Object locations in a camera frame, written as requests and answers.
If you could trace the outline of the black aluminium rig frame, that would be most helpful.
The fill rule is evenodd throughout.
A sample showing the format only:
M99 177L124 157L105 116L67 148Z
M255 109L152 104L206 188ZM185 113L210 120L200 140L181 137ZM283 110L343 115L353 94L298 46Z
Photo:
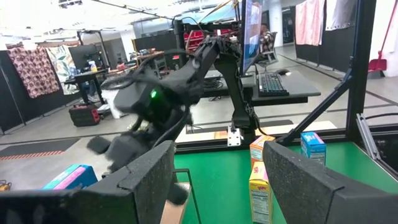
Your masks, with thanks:
M343 81L297 127L291 129L283 136L279 135L275 140L277 143L286 147L298 143L300 134L304 132L304 129L345 92L348 92L346 129L323 130L320 134L326 137L327 142L350 141L359 143L363 141L356 123L356 115L358 113L361 114L364 110L375 11L376 0L357 1L353 55Z

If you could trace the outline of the black backlit keyboard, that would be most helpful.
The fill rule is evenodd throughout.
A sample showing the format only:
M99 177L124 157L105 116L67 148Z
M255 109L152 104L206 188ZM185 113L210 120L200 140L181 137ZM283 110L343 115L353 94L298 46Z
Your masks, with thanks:
M279 74L266 73L258 76L258 94L261 97L289 96Z

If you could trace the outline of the white bin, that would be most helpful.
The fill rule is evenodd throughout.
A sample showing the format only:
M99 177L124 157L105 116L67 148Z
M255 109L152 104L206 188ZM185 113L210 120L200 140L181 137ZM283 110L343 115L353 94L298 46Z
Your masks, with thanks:
M114 105L114 100L117 94L118 90L103 90L101 94L103 99L106 100L114 119L120 119L122 116L124 116L124 114L120 112Z

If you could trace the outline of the wooden shelf with black frame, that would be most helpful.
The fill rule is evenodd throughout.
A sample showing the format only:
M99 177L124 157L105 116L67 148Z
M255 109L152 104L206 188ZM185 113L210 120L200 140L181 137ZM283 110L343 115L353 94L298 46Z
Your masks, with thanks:
M180 185L185 189L185 191L189 194L189 196L192 197L192 201L195 206L195 212L196 212L198 224L202 224L190 170L189 169L175 169L174 174L177 174L177 173L186 173L187 174L188 182L181 182ZM183 221L183 216L185 214L185 210L186 210L188 201L189 201L189 199L187 199L183 205L174 205L174 204L166 201L160 224L181 224Z

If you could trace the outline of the black work table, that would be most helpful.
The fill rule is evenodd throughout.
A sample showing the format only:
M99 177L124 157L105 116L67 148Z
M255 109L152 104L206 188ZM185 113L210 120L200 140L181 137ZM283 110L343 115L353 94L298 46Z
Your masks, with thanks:
M103 74L103 76L105 75L106 70L98 70L95 72L85 72L85 73L81 73L78 75L75 75L73 78L70 78L68 80L66 80L64 82L65 85L77 85L80 95L83 99L83 101L88 104L89 103L89 99L88 99L88 94L86 93L86 91L83 89L82 84L84 82L90 82L93 81L96 87L96 92L98 94L98 98L99 101L101 102L102 105L105 104L105 101L102 97L102 91L101 91L101 87L100 87L100 83L97 79L97 75Z

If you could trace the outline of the blue Rice Krispies cereal box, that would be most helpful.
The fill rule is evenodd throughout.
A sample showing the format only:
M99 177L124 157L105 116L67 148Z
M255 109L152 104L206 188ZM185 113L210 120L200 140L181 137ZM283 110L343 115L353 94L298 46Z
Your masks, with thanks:
M43 190L84 189L95 183L98 179L92 166L73 164L58 176L47 183Z
M301 154L322 165L326 164L326 144L315 132L300 135Z

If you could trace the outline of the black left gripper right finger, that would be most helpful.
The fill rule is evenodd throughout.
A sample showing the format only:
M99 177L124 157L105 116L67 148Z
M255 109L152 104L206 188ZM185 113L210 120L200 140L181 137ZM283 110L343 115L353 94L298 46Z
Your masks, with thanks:
M267 175L287 224L398 224L398 194L335 172L274 141Z

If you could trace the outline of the orange Mini Wheats cereal box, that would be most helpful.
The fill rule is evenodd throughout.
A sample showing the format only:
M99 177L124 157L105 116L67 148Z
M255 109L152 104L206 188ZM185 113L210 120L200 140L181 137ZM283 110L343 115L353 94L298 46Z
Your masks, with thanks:
M264 143L266 141L273 141L275 137L262 135L258 137L249 145L250 155L251 155L251 168L254 167L255 162L262 162L262 152L264 148Z

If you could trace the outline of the black computer desk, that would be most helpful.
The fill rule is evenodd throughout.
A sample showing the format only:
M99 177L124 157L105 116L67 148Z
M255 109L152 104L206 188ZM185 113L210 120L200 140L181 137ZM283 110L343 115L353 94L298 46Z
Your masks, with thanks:
M291 71L290 75L283 75L281 80L289 92L289 96L261 97L258 94L257 78L255 76L241 78L245 97L251 96L251 104L253 106L307 103L309 97L321 95L315 85L298 71L294 70Z

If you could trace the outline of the black computer monitor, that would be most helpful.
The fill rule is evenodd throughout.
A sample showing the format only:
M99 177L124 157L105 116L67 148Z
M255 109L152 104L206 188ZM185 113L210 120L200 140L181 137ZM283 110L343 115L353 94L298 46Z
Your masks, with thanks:
M94 61L98 68L101 66L100 55L94 45L79 45L68 49L77 69L83 70L88 67L88 61Z
M239 75L245 76L260 52L261 22L264 0L242 0L241 64Z

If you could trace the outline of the brown circle patterned cloth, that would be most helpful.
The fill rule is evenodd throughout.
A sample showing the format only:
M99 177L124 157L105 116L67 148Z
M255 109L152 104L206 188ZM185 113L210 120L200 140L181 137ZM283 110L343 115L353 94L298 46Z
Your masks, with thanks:
M27 50L23 47L14 47L8 49L7 54L30 98L59 91L57 76L44 48Z

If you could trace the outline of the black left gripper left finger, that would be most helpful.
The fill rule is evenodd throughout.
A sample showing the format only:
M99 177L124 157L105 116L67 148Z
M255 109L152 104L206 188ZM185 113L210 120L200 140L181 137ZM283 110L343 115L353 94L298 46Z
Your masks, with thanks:
M0 192L0 224L159 224L174 152L164 141L84 189Z

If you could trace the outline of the red storage bin rack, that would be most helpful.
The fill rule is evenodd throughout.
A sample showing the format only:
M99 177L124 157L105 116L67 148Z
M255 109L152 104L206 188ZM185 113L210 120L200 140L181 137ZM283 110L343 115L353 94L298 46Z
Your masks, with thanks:
M233 31L231 29L217 29L213 32L210 32L209 34L204 34L201 30L185 32L183 34L185 49L188 51L196 51L196 49L198 48L200 43L205 39L206 36L220 35L220 36L227 37L232 32Z

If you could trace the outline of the person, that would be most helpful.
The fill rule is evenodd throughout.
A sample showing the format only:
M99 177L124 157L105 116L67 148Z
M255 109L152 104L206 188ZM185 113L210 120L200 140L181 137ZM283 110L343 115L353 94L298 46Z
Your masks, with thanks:
M261 24L261 52L271 52L274 49L274 35L269 30L267 24Z

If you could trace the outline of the black office chair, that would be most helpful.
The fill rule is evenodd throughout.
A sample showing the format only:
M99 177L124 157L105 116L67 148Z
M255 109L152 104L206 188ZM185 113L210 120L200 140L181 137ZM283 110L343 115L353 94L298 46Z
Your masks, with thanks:
M260 45L260 53L256 57L255 63L260 65L263 68L266 68L268 65L278 62L277 56L275 55L275 49L271 52L261 52L261 45Z

